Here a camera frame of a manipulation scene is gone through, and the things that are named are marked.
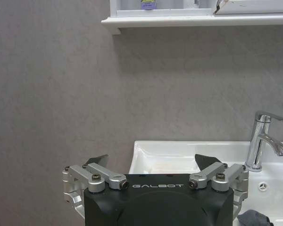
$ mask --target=gray cloth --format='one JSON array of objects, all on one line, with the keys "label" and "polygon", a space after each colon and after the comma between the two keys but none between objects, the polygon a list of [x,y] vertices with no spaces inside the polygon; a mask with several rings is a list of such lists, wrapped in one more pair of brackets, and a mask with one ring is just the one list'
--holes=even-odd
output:
[{"label": "gray cloth", "polygon": [[273,226],[273,223],[270,223],[269,218],[257,211],[248,210],[245,213],[239,215],[239,222],[243,226]]}]

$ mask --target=chrome faucet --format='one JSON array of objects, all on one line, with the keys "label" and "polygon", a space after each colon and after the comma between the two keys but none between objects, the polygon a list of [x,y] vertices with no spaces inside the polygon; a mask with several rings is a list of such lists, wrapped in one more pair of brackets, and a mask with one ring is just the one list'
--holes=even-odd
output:
[{"label": "chrome faucet", "polygon": [[261,155],[266,143],[271,145],[278,156],[283,156],[283,144],[268,135],[269,125],[273,118],[283,121],[283,117],[263,111],[256,112],[249,153],[245,162],[250,171],[260,172],[262,170]]}]

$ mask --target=sink basin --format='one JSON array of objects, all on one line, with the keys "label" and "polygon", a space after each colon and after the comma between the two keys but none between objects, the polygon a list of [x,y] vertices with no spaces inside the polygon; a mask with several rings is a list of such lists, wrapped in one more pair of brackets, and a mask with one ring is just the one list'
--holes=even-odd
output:
[{"label": "sink basin", "polygon": [[[231,166],[244,164],[249,142],[136,141],[130,174],[195,173],[199,168],[195,154],[214,156]],[[276,226],[283,226],[283,157],[269,145],[262,156],[262,171],[250,172],[249,197],[242,204],[268,216]]]}]

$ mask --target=screw head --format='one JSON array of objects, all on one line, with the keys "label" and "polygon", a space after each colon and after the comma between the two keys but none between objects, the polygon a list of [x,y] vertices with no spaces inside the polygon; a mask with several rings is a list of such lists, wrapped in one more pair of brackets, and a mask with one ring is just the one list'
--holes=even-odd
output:
[{"label": "screw head", "polygon": [[93,181],[100,181],[101,176],[100,176],[100,174],[95,173],[95,174],[92,175],[91,179],[92,179]]},{"label": "screw head", "polygon": [[195,190],[198,187],[197,181],[196,180],[189,181],[189,187],[191,190]]},{"label": "screw head", "polygon": [[225,174],[224,173],[217,173],[216,179],[217,180],[225,180]]},{"label": "screw head", "polygon": [[129,187],[129,182],[128,182],[127,180],[122,181],[122,182],[120,183],[120,185],[119,185],[119,188],[120,188],[121,190],[125,190],[125,189],[127,189],[128,187]]}]

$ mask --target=faucet handle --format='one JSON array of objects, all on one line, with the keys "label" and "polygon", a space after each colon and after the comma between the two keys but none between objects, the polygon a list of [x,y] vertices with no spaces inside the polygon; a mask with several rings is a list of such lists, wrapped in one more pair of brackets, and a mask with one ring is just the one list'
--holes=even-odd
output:
[{"label": "faucet handle", "polygon": [[257,111],[255,116],[256,121],[264,123],[270,123],[272,118],[283,121],[283,117],[264,111]]}]

